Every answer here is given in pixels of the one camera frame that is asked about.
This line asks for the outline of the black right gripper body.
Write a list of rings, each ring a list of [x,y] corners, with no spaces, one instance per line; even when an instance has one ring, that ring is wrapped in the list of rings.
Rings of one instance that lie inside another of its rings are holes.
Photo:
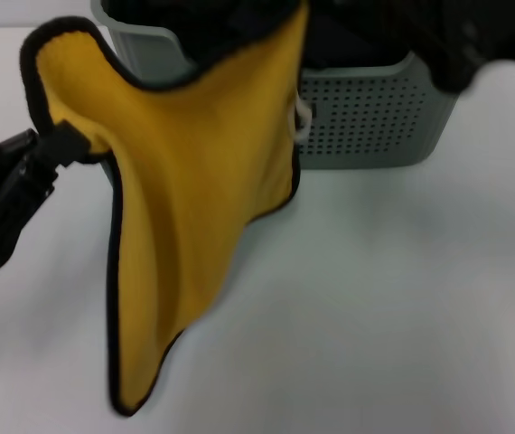
[[[403,1],[401,36],[438,89],[460,93],[484,65],[515,61],[515,1]]]

